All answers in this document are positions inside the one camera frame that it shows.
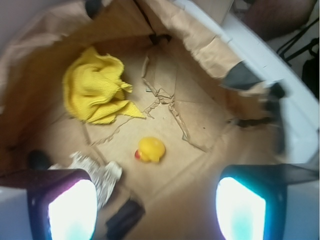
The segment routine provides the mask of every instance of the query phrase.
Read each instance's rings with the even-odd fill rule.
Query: yellow rubber duck
[[[158,138],[149,136],[140,140],[138,150],[135,151],[134,156],[142,162],[159,163],[165,152],[166,147],[163,142]]]

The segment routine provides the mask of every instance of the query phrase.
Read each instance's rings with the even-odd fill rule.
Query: bright light
[[[264,238],[266,200],[234,178],[220,180],[215,206],[220,230],[226,240]]]
[[[90,180],[80,180],[48,207],[52,240],[89,240],[97,220],[97,192]]]

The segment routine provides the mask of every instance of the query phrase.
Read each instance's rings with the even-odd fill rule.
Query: yellow cloth
[[[117,58],[99,55],[94,47],[85,50],[63,77],[64,105],[69,113],[93,124],[110,124],[119,114],[144,115],[129,100],[132,85],[120,79],[124,64]]]

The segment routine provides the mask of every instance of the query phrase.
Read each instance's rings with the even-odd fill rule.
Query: white crumpled paper
[[[83,169],[91,178],[96,188],[98,210],[100,210],[109,200],[116,182],[122,175],[122,168],[114,161],[106,166],[99,166],[90,157],[82,155],[81,152],[74,152],[70,155],[72,163],[69,167],[60,164],[52,165],[49,170],[57,169]]]

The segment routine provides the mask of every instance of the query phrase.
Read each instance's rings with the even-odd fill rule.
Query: cardboard
[[[59,31],[59,26],[68,27]],[[92,125],[70,118],[62,77],[90,46],[124,63],[122,79],[133,85],[126,97],[146,119],[120,115],[110,125]],[[94,20],[80,0],[48,10],[0,60],[0,69],[6,69],[0,79],[5,86],[0,171],[25,168],[34,149],[64,166],[76,151],[102,166],[114,161],[123,175],[99,212],[94,238],[105,239],[105,222],[134,198],[145,215],[128,239],[220,239],[215,217],[220,172],[228,164],[276,161],[272,127],[241,128],[230,121],[268,116],[261,102],[264,88],[243,92],[222,86],[240,62],[215,33],[167,0],[114,0]],[[166,146],[159,164],[134,159],[146,136]]]

